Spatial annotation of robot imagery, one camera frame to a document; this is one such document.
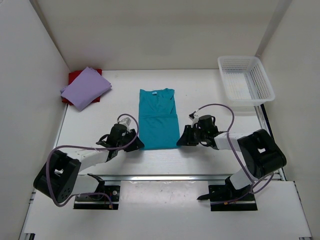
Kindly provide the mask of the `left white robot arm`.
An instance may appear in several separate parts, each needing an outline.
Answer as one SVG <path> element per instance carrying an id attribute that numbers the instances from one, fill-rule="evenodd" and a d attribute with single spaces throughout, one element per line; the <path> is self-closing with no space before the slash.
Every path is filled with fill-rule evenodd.
<path id="1" fill-rule="evenodd" d="M 93 200 L 105 197 L 104 181 L 95 174 L 81 175 L 85 169 L 106 163 L 119 151 L 133 152 L 145 147 L 135 129 L 127 123 L 116 123 L 109 134 L 103 135 L 96 144 L 99 148 L 74 146 L 76 152 L 65 153 L 57 147 L 39 171 L 33 187 L 51 198 L 59 207 L 71 197 L 88 194 Z"/>

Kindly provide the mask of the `purple t shirt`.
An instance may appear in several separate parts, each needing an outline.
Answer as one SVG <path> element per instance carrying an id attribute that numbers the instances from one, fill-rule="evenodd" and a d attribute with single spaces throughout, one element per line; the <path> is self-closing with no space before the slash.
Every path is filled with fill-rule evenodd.
<path id="1" fill-rule="evenodd" d="M 91 103 L 99 102 L 111 88 L 112 84 L 102 76 L 101 69 L 86 67 L 68 74 L 68 85 L 60 90 L 60 97 L 63 103 L 82 111 Z"/>

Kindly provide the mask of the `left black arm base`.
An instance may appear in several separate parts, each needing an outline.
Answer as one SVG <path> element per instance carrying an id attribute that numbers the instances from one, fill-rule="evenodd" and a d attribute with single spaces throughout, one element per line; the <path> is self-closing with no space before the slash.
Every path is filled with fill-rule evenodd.
<path id="1" fill-rule="evenodd" d="M 79 175 L 72 194 L 75 210 L 118 210 L 121 183 L 94 174 Z"/>

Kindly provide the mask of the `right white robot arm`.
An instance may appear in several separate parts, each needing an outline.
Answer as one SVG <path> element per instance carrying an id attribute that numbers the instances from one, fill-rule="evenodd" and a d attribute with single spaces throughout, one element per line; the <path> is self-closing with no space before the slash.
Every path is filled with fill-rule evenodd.
<path id="1" fill-rule="evenodd" d="M 250 134 L 233 134 L 219 131 L 212 115 L 191 115 L 192 124 L 186 125 L 177 146 L 202 145 L 215 150 L 241 153 L 244 163 L 241 170 L 225 180 L 224 193 L 230 200 L 238 199 L 243 189 L 274 173 L 287 164 L 284 153 L 264 129 Z"/>

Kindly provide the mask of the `teal t shirt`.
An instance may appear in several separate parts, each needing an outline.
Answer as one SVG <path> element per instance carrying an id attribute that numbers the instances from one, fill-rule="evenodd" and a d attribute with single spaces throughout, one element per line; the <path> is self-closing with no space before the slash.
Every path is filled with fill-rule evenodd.
<path id="1" fill-rule="evenodd" d="M 177 148 L 180 138 L 175 90 L 171 88 L 139 91 L 139 138 L 144 150 Z"/>

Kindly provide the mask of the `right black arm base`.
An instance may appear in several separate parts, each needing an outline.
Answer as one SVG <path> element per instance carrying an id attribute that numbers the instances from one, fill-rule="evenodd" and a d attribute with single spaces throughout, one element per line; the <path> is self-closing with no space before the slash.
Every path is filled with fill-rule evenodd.
<path id="1" fill-rule="evenodd" d="M 247 185 L 235 189 L 230 176 L 224 181 L 224 185 L 209 185 L 209 193 L 201 195 L 198 201 L 210 201 L 212 212 L 243 212 L 257 211 L 255 196 L 251 193 L 251 186 Z"/>

